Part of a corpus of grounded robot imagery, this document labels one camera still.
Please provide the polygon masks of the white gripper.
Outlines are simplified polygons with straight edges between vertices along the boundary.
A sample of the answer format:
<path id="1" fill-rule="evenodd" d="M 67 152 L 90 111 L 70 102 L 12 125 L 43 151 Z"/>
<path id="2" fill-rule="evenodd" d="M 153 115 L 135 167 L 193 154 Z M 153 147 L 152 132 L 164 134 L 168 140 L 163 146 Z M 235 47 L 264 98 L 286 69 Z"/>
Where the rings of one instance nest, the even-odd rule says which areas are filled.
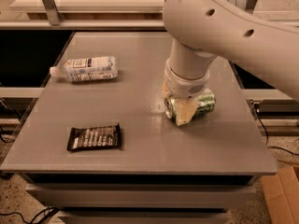
<path id="1" fill-rule="evenodd" d="M 170 60 L 166 61 L 162 95 L 163 99 L 167 99 L 171 95 L 178 98 L 175 101 L 177 126 L 187 124 L 191 121 L 198 106 L 197 101 L 192 97 L 197 97 L 204 92 L 209 77 L 209 71 L 206 71 L 203 77 L 195 80 L 182 78 L 171 70 Z"/>

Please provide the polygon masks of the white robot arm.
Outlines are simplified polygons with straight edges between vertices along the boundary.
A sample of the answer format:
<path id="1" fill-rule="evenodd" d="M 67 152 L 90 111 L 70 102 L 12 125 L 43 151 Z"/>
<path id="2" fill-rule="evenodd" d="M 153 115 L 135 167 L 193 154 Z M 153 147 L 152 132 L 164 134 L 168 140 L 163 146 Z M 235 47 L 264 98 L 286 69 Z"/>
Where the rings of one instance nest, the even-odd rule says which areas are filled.
<path id="1" fill-rule="evenodd" d="M 298 29 L 250 15 L 245 0 L 166 0 L 163 22 L 173 37 L 164 69 L 166 115 L 178 126 L 194 117 L 218 56 L 299 98 Z"/>

